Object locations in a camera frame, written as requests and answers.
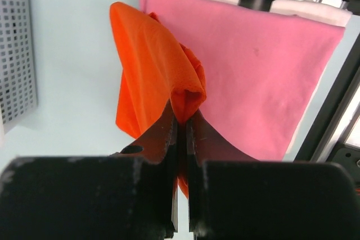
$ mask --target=pink towel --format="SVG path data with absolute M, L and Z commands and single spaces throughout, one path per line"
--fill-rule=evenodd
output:
M 344 28 L 211 0 L 140 0 L 202 62 L 200 107 L 235 147 L 282 160 Z

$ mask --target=orange fabric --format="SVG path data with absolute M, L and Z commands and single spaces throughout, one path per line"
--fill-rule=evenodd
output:
M 185 123 L 206 99 L 201 62 L 154 13 L 116 2 L 110 21 L 123 65 L 118 127 L 138 138 L 160 117 L 168 99 L 179 123 Z

